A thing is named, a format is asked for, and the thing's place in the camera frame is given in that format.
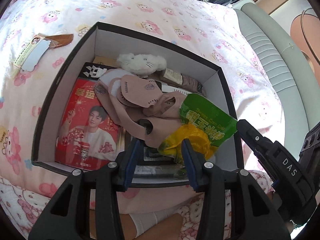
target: yellow plastic wrapper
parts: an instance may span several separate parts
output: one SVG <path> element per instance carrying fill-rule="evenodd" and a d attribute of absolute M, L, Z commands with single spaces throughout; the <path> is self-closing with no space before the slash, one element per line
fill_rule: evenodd
<path fill-rule="evenodd" d="M 174 158 L 175 163 L 184 164 L 181 154 L 181 143 L 184 139 L 189 139 L 193 149 L 204 155 L 208 160 L 218 147 L 211 146 L 207 134 L 201 129 L 188 123 L 182 125 L 173 134 L 169 135 L 159 146 L 158 152 L 161 155 Z"/>

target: bedsheet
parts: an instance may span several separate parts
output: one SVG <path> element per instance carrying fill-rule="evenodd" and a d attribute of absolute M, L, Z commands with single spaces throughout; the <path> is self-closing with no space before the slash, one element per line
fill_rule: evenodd
<path fill-rule="evenodd" d="M 233 9 L 196 0 L 17 0 L 0 19 L 0 176 L 46 197 L 53 196 L 65 180 L 32 165 L 33 134 L 62 63 L 97 21 L 156 36 L 219 65 L 238 119 L 247 119 L 264 136 L 284 143 L 281 102 L 242 36 Z M 15 58 L 37 33 L 73 33 L 75 37 L 65 47 L 46 51 L 34 71 L 16 69 Z M 244 143 L 243 152 L 246 169 L 263 170 Z M 121 213 L 151 212 L 194 195 L 185 186 L 130 188 L 118 194 L 118 202 Z"/>

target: red folder with man's picture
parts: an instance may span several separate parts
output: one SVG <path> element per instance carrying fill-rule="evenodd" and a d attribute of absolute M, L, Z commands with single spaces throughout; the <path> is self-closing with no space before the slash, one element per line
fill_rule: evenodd
<path fill-rule="evenodd" d="M 94 93 L 97 78 L 91 74 L 95 66 L 86 63 L 76 80 L 61 120 L 55 152 L 56 162 L 84 170 L 99 169 L 124 150 L 124 129 L 114 124 Z"/>

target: silver screw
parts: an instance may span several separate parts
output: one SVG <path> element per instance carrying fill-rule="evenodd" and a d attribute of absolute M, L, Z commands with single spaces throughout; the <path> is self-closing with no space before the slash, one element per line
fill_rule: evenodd
<path fill-rule="evenodd" d="M 78 176 L 80 174 L 81 174 L 81 170 L 79 170 L 79 169 L 73 170 L 73 172 L 72 172 L 72 175 L 74 175 L 74 176 Z"/>
<path fill-rule="evenodd" d="M 204 166 L 205 166 L 206 168 L 208 168 L 208 169 L 211 169 L 211 168 L 213 168 L 213 163 L 211 163 L 211 162 L 206 162 L 206 163 L 204 164 Z"/>
<path fill-rule="evenodd" d="M 116 162 L 110 162 L 108 163 L 108 167 L 109 168 L 115 168 L 117 166 L 117 163 Z"/>
<path fill-rule="evenodd" d="M 241 174 L 242 176 L 248 176 L 249 172 L 246 171 L 246 170 L 240 170 L 240 174 Z"/>

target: plush toy face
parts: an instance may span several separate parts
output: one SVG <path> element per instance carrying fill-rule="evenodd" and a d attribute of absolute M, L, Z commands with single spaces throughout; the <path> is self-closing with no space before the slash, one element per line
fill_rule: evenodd
<path fill-rule="evenodd" d="M 153 55 L 121 54 L 117 62 L 121 68 L 136 75 L 150 75 L 167 67 L 167 62 L 163 57 Z"/>

